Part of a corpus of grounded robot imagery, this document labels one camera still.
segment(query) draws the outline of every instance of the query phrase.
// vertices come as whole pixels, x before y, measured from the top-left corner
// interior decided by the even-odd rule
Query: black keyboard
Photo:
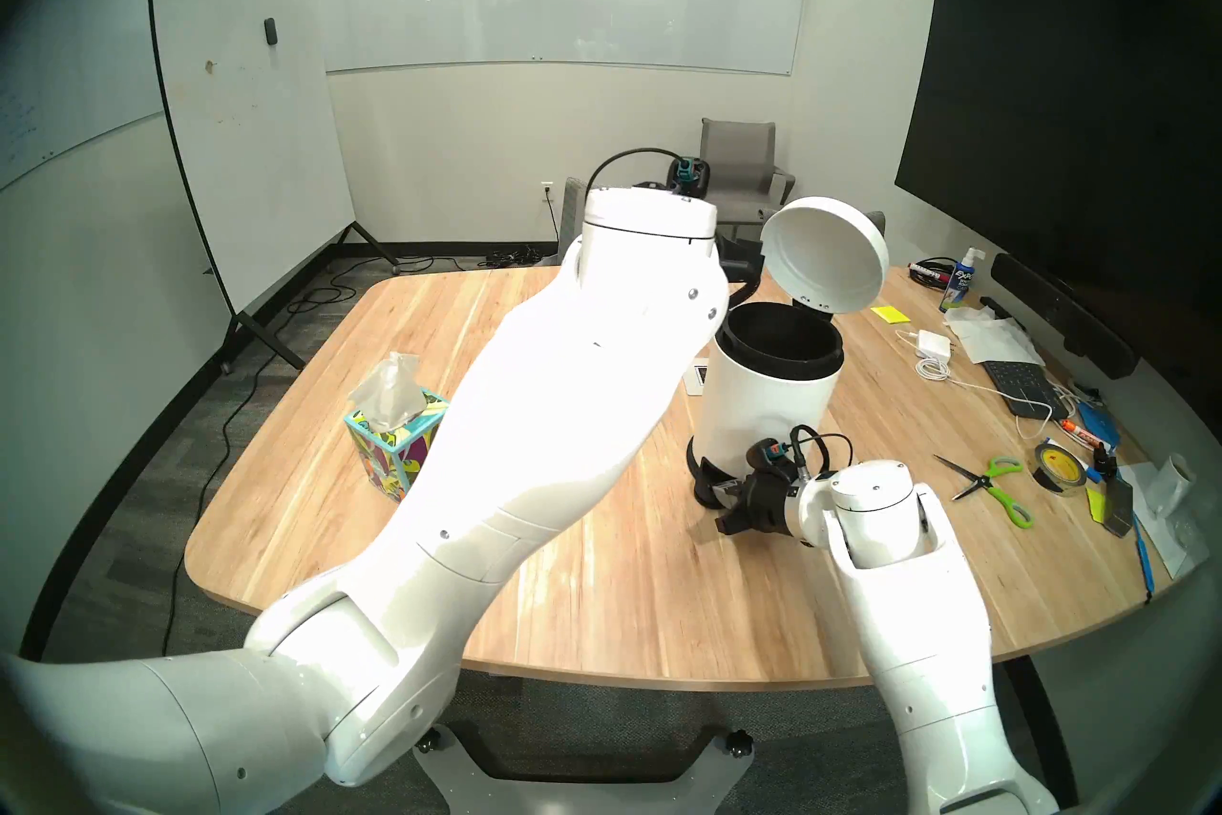
[[[1069,412],[1057,396],[1052,382],[1044,375],[1044,369],[1040,365],[1025,362],[981,362],[981,364],[989,371],[993,387],[1003,395],[1009,395],[1006,398],[1006,406],[1015,417],[1044,420],[1048,415],[1048,408],[1045,404],[1052,407],[1053,420],[1064,420],[1069,417]],[[1012,401],[1011,398],[1014,397],[1024,400]]]

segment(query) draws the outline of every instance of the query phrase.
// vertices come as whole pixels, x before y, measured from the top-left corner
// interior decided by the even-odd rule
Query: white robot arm
[[[934,491],[875,459],[811,480],[789,532],[831,552],[866,670],[899,734],[909,815],[1048,815],[1014,759],[992,685],[989,615]]]
[[[594,192],[582,242],[506,314],[382,533],[269,607],[243,649],[10,659],[90,795],[108,811],[263,813],[407,751],[501,587],[606,495],[721,323],[715,221],[700,200]]]
[[[715,221],[700,200],[595,191],[580,243],[475,359],[387,527],[269,607],[243,649],[11,659],[18,695],[104,810],[262,813],[323,773],[360,784],[407,751],[452,696],[501,587],[615,484],[712,337],[728,297]],[[786,519],[840,569],[901,733],[910,813],[956,799],[975,799],[971,815],[1055,811],[1002,734],[987,617],[949,523],[895,466],[840,473],[840,494],[809,484]],[[895,511],[832,501],[874,488],[913,511],[919,499],[932,546]]]

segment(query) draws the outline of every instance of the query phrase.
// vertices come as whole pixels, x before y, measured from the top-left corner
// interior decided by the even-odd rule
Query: scissors
[[[1014,502],[1003,490],[993,486],[992,483],[993,477],[1004,477],[1007,473],[1020,473],[1023,470],[1023,464],[1019,461],[1013,457],[993,457],[989,461],[989,469],[985,470],[984,475],[978,475],[970,470],[963,469],[963,467],[958,463],[951,463],[951,461],[946,457],[938,457],[937,453],[935,453],[934,457],[971,480],[971,485],[958,496],[952,496],[951,502],[962,500],[964,496],[975,492],[982,486],[989,491],[990,496],[1006,507],[1006,514],[1009,517],[1009,521],[1019,529],[1030,529],[1035,524],[1035,519],[1031,517],[1031,513]]]

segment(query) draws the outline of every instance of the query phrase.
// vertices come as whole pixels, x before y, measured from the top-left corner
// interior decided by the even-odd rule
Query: sticky note
[[[1090,500],[1090,518],[1103,524],[1103,512],[1107,506],[1107,497],[1102,492],[1086,488],[1086,499]]]
[[[912,321],[907,315],[904,315],[895,305],[875,305],[870,309],[875,315],[882,319],[887,325],[899,325],[904,321]]]

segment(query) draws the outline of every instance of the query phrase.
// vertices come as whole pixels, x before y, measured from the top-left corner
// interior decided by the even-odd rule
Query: soundbar
[[[991,274],[998,286],[1009,290],[1061,332],[1067,352],[1089,358],[1113,380],[1133,374],[1133,369],[1138,367],[1136,352],[1066,290],[1008,253],[997,255]]]

